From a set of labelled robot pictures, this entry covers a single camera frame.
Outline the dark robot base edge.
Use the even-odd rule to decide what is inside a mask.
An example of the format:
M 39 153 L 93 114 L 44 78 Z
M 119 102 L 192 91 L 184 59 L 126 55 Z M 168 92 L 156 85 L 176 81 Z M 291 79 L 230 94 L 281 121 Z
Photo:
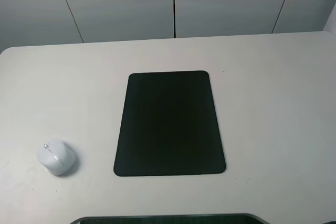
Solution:
M 267 223 L 251 214 L 82 217 L 72 223 Z

